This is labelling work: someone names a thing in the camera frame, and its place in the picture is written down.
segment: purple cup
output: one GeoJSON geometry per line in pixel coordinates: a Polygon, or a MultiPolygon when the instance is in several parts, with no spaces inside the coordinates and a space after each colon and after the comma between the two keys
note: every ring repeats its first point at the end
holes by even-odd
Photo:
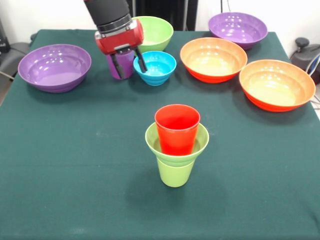
{"type": "MultiPolygon", "coordinates": [[[[132,73],[134,72],[135,52],[130,50],[130,51],[127,51],[126,53],[117,53],[115,56],[116,56],[116,59],[117,59],[119,65],[122,66],[122,69],[124,72],[124,78],[125,79],[130,78],[132,73]]],[[[106,59],[107,59],[108,65],[109,65],[111,75],[115,79],[120,80],[121,78],[116,70],[114,63],[112,62],[111,56],[107,55],[106,59]]]]}

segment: green cup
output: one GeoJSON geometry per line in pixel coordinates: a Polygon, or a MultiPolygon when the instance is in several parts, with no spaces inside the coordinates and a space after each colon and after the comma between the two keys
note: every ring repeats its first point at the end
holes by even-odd
{"type": "Polygon", "coordinates": [[[164,164],[157,158],[160,178],[162,182],[172,188],[178,188],[186,184],[195,164],[193,160],[186,166],[174,167],[164,164]]]}
{"type": "Polygon", "coordinates": [[[209,132],[199,123],[193,152],[184,156],[167,155],[161,152],[157,124],[155,122],[146,130],[145,141],[156,156],[163,183],[169,187],[177,188],[188,181],[196,158],[205,150],[209,143],[209,132]]]}

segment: cup rim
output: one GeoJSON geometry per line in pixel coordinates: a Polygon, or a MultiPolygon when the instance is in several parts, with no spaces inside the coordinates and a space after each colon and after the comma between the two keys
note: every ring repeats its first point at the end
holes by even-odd
{"type": "Polygon", "coordinates": [[[195,108],[192,107],[192,106],[189,106],[189,105],[186,105],[186,104],[174,103],[174,104],[169,104],[169,105],[165,105],[165,106],[160,107],[160,108],[155,112],[155,114],[154,114],[154,120],[155,120],[155,123],[156,123],[158,126],[160,126],[161,128],[163,128],[163,129],[166,129],[166,130],[169,130],[169,131],[180,132],[180,131],[186,131],[186,130],[193,129],[195,126],[199,125],[200,120],[201,120],[201,115],[200,115],[200,113],[198,112],[198,110],[195,109],[195,108]],[[172,128],[167,128],[167,127],[161,125],[161,124],[157,121],[157,117],[156,117],[156,116],[157,116],[157,113],[158,113],[159,111],[161,111],[161,110],[164,109],[164,108],[170,107],[170,106],[184,106],[184,107],[188,107],[188,108],[190,108],[190,109],[193,109],[193,110],[197,113],[197,115],[199,116],[199,119],[198,119],[198,121],[196,122],[196,124],[194,124],[194,125],[192,125],[192,126],[190,126],[190,127],[184,128],[184,129],[172,129],[172,128]]]}
{"type": "Polygon", "coordinates": [[[185,165],[185,166],[170,166],[168,164],[165,164],[163,161],[161,161],[160,159],[157,159],[157,161],[159,161],[162,165],[165,165],[166,167],[168,168],[171,168],[171,169],[182,169],[182,168],[187,168],[189,167],[191,164],[194,164],[194,162],[196,160],[193,160],[192,162],[190,162],[188,165],[185,165]]]}
{"type": "Polygon", "coordinates": [[[199,126],[201,126],[204,131],[205,131],[205,134],[207,135],[207,140],[206,140],[206,143],[203,145],[203,147],[201,147],[198,151],[196,152],[193,152],[191,154],[188,154],[188,155],[179,155],[179,156],[175,156],[175,155],[169,155],[169,154],[165,154],[165,153],[162,153],[158,150],[156,150],[153,146],[151,146],[148,142],[148,132],[149,132],[149,129],[152,128],[154,125],[156,125],[156,122],[153,122],[148,128],[147,130],[145,131],[145,134],[144,134],[144,139],[145,139],[145,142],[146,144],[149,146],[150,149],[152,149],[153,151],[155,151],[157,154],[159,154],[160,156],[166,156],[166,157],[172,157],[172,158],[176,158],[176,159],[181,159],[181,158],[185,158],[185,157],[193,157],[193,156],[196,156],[198,155],[199,153],[201,153],[208,145],[209,143],[209,140],[210,140],[210,135],[209,135],[209,132],[207,130],[207,128],[201,124],[199,122],[199,126]]]}
{"type": "MultiPolygon", "coordinates": [[[[167,53],[167,52],[164,52],[164,51],[145,51],[142,53],[142,56],[144,57],[146,54],[151,54],[151,53],[158,53],[158,54],[162,54],[162,55],[166,55],[168,56],[170,59],[173,59],[174,60],[174,67],[172,68],[172,70],[166,74],[164,74],[163,76],[168,76],[176,70],[177,68],[177,60],[175,59],[174,56],[172,56],[170,53],[167,53]]],[[[139,74],[139,75],[142,75],[142,76],[146,76],[146,73],[143,73],[140,69],[140,66],[138,64],[138,60],[139,58],[136,56],[134,59],[133,59],[133,68],[134,70],[139,74]]]]}

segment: stacked cups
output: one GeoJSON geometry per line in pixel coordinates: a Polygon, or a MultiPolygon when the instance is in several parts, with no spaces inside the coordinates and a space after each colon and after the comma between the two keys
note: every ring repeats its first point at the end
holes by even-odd
{"type": "Polygon", "coordinates": [[[155,113],[145,141],[155,154],[161,180],[169,187],[184,185],[196,158],[209,143],[209,133],[191,106],[171,104],[155,113]]]}

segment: purple bowl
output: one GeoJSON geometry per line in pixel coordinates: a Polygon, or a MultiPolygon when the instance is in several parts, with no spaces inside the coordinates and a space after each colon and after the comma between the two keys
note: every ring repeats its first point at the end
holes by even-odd
{"type": "Polygon", "coordinates": [[[208,23],[210,32],[218,38],[252,48],[268,34],[267,26],[255,16],[241,12],[224,12],[213,16],[208,23]]]}
{"type": "Polygon", "coordinates": [[[29,52],[19,63],[18,73],[35,88],[49,93],[74,89],[86,77],[91,57],[83,48],[54,44],[29,52]]]}

